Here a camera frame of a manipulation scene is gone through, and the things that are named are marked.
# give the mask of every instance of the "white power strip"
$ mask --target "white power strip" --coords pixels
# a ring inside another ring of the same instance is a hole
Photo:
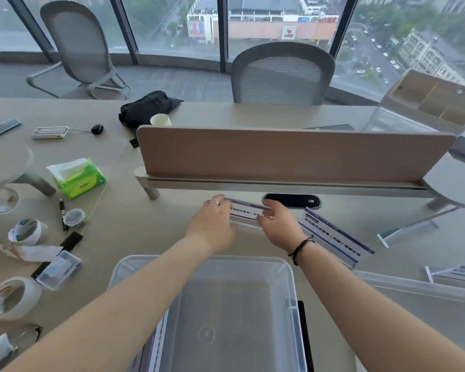
[[[42,140],[48,138],[64,138],[67,135],[69,128],[67,126],[41,126],[36,128],[31,133],[34,140]]]

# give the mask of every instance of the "window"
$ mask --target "window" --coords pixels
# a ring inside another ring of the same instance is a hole
[[[255,45],[280,41],[304,42],[328,51],[345,3],[346,0],[228,0],[229,58],[234,59]]]
[[[465,11],[455,11],[460,1],[359,0],[332,86],[379,100],[408,68],[465,86]],[[360,44],[353,45],[352,36]]]
[[[7,0],[0,0],[0,51],[39,51]]]
[[[219,59],[217,0],[122,0],[141,53]]]
[[[56,0],[23,0],[28,6],[31,14],[34,16],[38,24],[42,27],[45,35],[50,39],[50,42],[54,44],[52,38],[45,25],[43,24],[40,16],[40,8],[49,1]],[[93,14],[98,18],[100,25],[104,31],[105,39],[108,44],[108,50],[110,52],[128,52],[124,37],[120,31],[119,24],[115,18],[115,14],[112,10],[110,0],[70,0],[76,1],[90,8]]]

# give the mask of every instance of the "person's left hand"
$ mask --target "person's left hand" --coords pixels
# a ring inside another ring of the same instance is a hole
[[[236,239],[236,224],[229,223],[229,210],[232,204],[218,194],[203,203],[186,231],[186,237],[197,239],[209,248],[211,255],[223,252]]]

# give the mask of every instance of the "black oval desk socket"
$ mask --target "black oval desk socket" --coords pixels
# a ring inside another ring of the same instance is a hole
[[[318,209],[320,207],[320,198],[313,194],[290,194],[290,193],[267,193],[264,199],[279,201],[289,209]]]

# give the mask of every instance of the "bracelet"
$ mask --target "bracelet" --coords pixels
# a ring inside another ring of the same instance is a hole
[[[298,255],[299,251],[301,251],[301,249],[305,246],[305,244],[307,244],[308,242],[312,242],[313,241],[313,237],[309,237],[305,240],[303,240],[300,245],[298,245],[296,247],[296,249],[294,250],[293,253],[290,253],[288,254],[288,256],[292,257],[293,258],[293,263],[298,266],[298,264],[296,263],[295,259],[296,259],[296,256]]]

